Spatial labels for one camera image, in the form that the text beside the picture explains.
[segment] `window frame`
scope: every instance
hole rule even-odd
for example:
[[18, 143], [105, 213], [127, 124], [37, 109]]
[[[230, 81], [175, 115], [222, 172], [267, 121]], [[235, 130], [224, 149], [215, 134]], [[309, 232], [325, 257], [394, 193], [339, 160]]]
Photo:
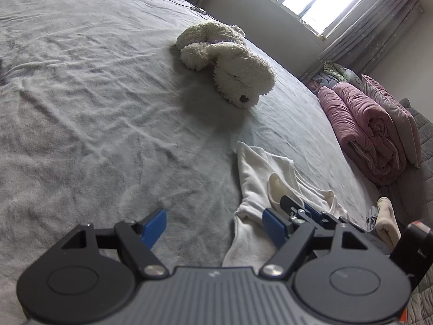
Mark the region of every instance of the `window frame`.
[[272, 0], [276, 5], [283, 8], [293, 17], [299, 19], [300, 23], [302, 23], [306, 28], [308, 28], [311, 32], [313, 32], [321, 41], [327, 40], [331, 34], [337, 29], [337, 27], [345, 20], [345, 18], [352, 12], [353, 9], [362, 1], [362, 0], [353, 0], [339, 15], [338, 17], [328, 26], [322, 33], [318, 33], [313, 27], [308, 25], [302, 17], [309, 11], [309, 9], [313, 6], [316, 0], [312, 0], [299, 15], [294, 13], [291, 9], [283, 5], [286, 0]]

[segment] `pillow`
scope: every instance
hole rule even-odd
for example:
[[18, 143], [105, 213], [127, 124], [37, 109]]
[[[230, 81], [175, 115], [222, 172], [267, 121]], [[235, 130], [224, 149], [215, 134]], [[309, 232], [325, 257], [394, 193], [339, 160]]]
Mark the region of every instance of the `pillow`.
[[404, 152], [409, 162], [419, 168], [421, 163], [421, 140], [411, 113], [407, 111], [383, 86], [373, 78], [361, 75], [364, 85], [362, 91], [382, 106], [397, 128]]
[[354, 71], [339, 64], [334, 63], [334, 66], [337, 69], [338, 73], [340, 73], [345, 79], [348, 80], [349, 84], [352, 84], [355, 88], [358, 88], [360, 91], [362, 91], [362, 81], [359, 79], [359, 77]]

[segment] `rolled pink blanket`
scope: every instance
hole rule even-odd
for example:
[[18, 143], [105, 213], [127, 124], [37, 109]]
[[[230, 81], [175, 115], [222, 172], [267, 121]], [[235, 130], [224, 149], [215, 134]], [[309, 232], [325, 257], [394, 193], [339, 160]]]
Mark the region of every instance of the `rolled pink blanket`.
[[378, 185], [394, 182], [406, 157], [386, 111], [348, 83], [322, 87], [318, 96], [341, 148], [362, 173]]

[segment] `stuffed animal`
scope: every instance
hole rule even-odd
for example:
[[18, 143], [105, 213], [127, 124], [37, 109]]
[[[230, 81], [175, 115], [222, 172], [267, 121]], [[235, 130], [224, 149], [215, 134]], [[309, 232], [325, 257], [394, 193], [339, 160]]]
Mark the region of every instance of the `stuffed animal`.
[[244, 31], [236, 25], [226, 25], [218, 21], [200, 23], [187, 28], [176, 41], [176, 47], [181, 51], [193, 43], [215, 44], [220, 41], [231, 41], [246, 45]]
[[275, 85], [275, 72], [270, 64], [246, 46], [233, 42], [193, 43], [182, 48], [181, 61], [200, 71], [215, 62], [216, 89], [231, 104], [250, 108]]

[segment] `beige cloth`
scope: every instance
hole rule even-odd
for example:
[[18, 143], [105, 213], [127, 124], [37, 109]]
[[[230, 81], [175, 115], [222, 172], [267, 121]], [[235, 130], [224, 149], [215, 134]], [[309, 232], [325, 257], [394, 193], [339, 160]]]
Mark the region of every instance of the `beige cloth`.
[[397, 245], [401, 233], [398, 229], [397, 221], [395, 220], [391, 201], [386, 197], [379, 198], [377, 206], [378, 217], [375, 229], [379, 238], [392, 251]]

